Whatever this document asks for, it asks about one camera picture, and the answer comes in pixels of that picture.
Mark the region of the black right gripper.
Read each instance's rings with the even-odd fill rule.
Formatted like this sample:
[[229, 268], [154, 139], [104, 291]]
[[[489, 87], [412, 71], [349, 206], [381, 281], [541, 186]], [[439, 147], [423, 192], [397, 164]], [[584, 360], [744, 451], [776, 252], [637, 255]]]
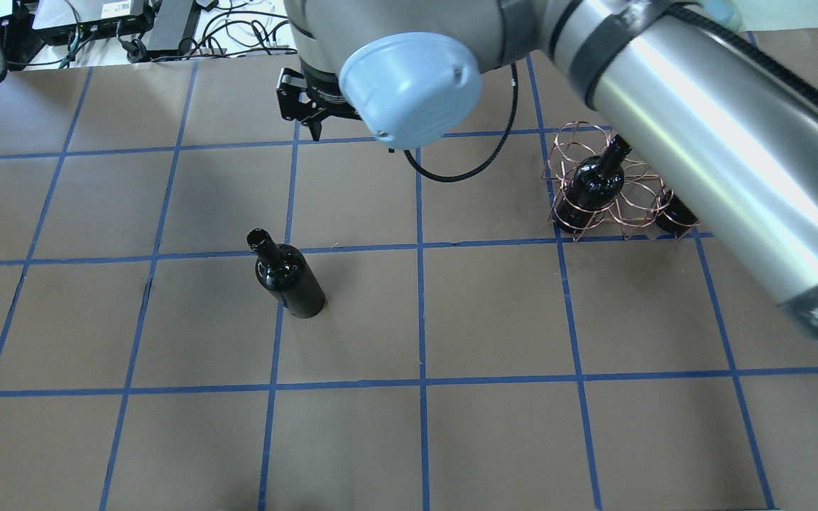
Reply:
[[301, 123], [318, 142], [327, 119], [358, 121], [360, 114], [340, 90], [337, 77], [301, 62], [299, 70], [285, 67], [276, 85], [276, 98], [283, 120]]

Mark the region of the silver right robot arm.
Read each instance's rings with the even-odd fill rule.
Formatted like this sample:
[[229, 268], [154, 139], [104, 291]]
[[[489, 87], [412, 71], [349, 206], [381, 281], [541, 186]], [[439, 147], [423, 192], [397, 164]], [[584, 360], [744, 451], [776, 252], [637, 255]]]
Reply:
[[818, 90], [678, 1], [287, 1], [309, 84], [434, 143], [538, 50], [818, 343]]

